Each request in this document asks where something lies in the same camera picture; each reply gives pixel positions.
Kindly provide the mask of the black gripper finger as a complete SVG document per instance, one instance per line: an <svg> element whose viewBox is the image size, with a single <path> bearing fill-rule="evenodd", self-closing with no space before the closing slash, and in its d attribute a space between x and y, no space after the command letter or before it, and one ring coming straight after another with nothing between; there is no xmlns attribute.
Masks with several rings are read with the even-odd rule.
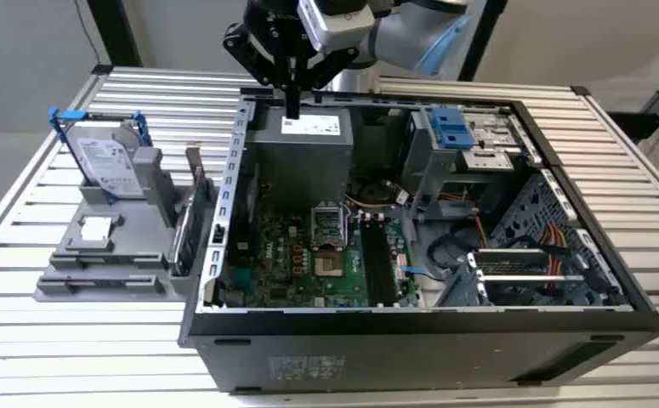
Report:
<svg viewBox="0 0 659 408"><path fill-rule="evenodd" d="M308 66L309 52L299 52L292 77L292 118L299 118L299 100L303 91L323 88L337 73L359 56L355 47L329 52L312 66Z"/></svg>
<svg viewBox="0 0 659 408"><path fill-rule="evenodd" d="M232 23L224 33L224 49L261 85L271 85L284 92L284 115L292 118L292 85L287 58L277 56L269 60L251 43L249 37L245 25Z"/></svg>

